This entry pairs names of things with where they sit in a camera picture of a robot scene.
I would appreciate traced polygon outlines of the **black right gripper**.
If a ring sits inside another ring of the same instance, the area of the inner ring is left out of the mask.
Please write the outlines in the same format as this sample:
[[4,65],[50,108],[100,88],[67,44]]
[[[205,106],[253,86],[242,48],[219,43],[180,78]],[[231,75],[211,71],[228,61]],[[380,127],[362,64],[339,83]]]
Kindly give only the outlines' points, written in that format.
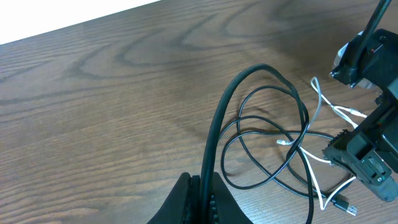
[[392,202],[397,198],[397,182],[391,176],[397,172],[397,80],[394,89],[382,91],[376,103],[377,108],[358,127],[342,130],[323,154],[379,199]]

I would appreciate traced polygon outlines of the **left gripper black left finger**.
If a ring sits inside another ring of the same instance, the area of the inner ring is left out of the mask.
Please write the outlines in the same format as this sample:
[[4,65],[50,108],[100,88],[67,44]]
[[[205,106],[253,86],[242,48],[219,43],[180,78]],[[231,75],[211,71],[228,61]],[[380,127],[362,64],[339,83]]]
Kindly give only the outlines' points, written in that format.
[[184,172],[148,224],[198,223],[200,176]]

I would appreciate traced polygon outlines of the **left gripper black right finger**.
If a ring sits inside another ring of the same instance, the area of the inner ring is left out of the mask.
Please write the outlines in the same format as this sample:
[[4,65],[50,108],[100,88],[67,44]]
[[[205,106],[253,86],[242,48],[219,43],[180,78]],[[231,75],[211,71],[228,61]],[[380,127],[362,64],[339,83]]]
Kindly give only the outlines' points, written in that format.
[[213,174],[213,189],[209,206],[208,223],[210,224],[252,224],[217,172]]

